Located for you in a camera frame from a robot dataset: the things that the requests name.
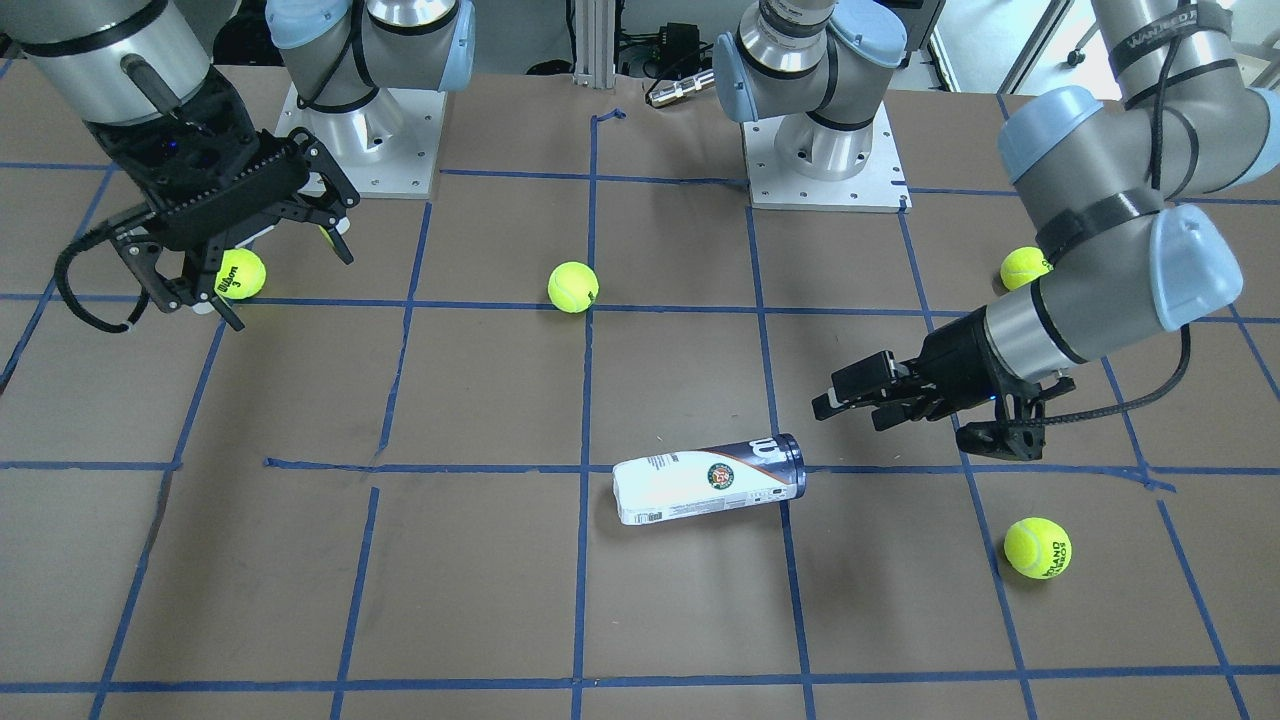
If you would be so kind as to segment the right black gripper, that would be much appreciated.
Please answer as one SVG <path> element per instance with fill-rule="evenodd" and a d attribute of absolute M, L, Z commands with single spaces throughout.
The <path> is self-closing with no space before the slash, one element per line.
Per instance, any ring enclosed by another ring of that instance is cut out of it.
<path fill-rule="evenodd" d="M 209 304 L 233 331 L 244 323 L 215 291 L 228 231 L 253 234 L 280 218 L 316 225 L 337 258 L 355 255 L 343 222 L 361 197 L 326 145 L 310 129 L 278 138 L 253 124 L 219 72 L 173 113 L 131 124 L 87 123 L 143 202 L 105 224 L 113 249 L 164 313 Z M 156 269 L 164 247 L 186 250 L 182 273 Z"/>

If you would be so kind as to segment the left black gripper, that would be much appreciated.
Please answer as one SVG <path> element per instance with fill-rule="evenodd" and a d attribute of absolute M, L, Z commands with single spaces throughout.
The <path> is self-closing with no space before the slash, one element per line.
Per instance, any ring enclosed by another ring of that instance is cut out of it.
<path fill-rule="evenodd" d="M 908 421 L 937 421 L 961 410 L 996 402 L 992 421 L 956 430 L 957 447 L 970 455 L 1010 461 L 1043 456 L 1044 405 L 1073 392 L 1065 375 L 1044 389 L 1007 372 L 996 357 L 983 318 L 960 318 L 929 333 L 915 359 L 900 363 L 882 350 L 831 374 L 831 386 L 812 401 L 818 421 L 852 407 L 872 411 L 877 432 Z"/>

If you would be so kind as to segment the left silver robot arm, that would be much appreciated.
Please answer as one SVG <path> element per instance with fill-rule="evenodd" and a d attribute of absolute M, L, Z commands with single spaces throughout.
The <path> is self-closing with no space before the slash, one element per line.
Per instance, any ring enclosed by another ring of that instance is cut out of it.
<path fill-rule="evenodd" d="M 872 407 L 877 430 L 995 404 L 956 433 L 966 454 L 1037 460 L 1048 427 L 1164 397 L 1187 372 L 1190 323 L 1242 292 L 1240 265 L 1184 193 L 1245 184 L 1277 165 L 1277 95 L 1243 83 L 1233 14 L 1216 1 L 1097 1 L 1124 108 L 1055 88 L 1014 113 L 997 146 L 1050 273 L 931 332 L 918 357 L 882 351 L 835 372 L 812 402 L 823 421 Z M 1181 356 L 1156 391 L 1051 416 L 1068 370 L 1161 332 Z"/>

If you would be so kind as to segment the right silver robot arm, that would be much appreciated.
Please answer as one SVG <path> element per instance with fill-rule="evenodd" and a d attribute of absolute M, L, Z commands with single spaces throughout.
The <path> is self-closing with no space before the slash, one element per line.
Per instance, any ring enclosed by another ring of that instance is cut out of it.
<path fill-rule="evenodd" d="M 343 261 L 362 190 L 424 196 L 436 142 L 403 96 L 467 87 L 471 1 L 269 1 L 294 88 L 284 135 L 257 127 L 215 67 L 218 31 L 177 1 L 5 1 L 3 31 L 76 110 L 143 201 L 65 246 L 52 278 L 86 324 L 125 333 L 147 306 L 242 320 L 219 281 L 233 249 L 282 222 L 319 228 Z"/>

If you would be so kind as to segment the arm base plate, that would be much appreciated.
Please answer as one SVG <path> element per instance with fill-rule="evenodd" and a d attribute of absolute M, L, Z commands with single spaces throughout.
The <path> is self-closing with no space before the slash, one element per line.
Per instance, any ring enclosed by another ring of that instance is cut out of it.
<path fill-rule="evenodd" d="M 751 205 L 801 211 L 909 211 L 913 201 L 887 108 L 855 131 L 806 114 L 742 124 Z"/>
<path fill-rule="evenodd" d="M 429 199 L 445 119 L 445 92 L 380 88 L 367 105 L 326 114 L 297 105 L 288 88 L 275 133 L 303 127 L 369 199 Z"/>

